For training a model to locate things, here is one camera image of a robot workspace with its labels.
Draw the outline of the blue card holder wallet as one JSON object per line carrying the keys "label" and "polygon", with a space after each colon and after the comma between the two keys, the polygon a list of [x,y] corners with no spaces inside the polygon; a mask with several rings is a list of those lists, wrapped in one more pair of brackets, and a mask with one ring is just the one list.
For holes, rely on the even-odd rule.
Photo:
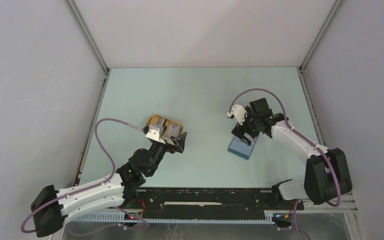
{"label": "blue card holder wallet", "polygon": [[227,148],[227,151],[242,159],[249,160],[258,136],[251,139],[251,144],[247,145],[244,141],[241,141],[238,137],[234,136]]}

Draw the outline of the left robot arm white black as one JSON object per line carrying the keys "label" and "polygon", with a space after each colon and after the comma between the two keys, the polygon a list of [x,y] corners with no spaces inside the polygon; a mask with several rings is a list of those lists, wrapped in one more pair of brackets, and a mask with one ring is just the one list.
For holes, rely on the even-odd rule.
{"label": "left robot arm white black", "polygon": [[149,149],[137,149],[115,172],[83,185],[44,187],[30,205],[33,232],[38,238],[47,237],[82,215],[111,207],[133,208],[137,189],[155,174],[166,153],[183,153],[186,137],[183,132],[162,142],[152,140]]}

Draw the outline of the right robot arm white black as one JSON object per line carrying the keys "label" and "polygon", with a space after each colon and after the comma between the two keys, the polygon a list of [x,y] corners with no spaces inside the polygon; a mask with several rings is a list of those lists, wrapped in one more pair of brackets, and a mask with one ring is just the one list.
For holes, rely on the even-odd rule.
{"label": "right robot arm white black", "polygon": [[352,191],[345,153],[308,139],[283,113],[274,114],[265,98],[251,101],[247,106],[233,104],[227,117],[236,120],[231,133],[247,146],[264,134],[283,144],[303,163],[303,179],[288,179],[272,186],[270,201],[275,208],[284,209],[291,200],[298,199],[321,205]]}

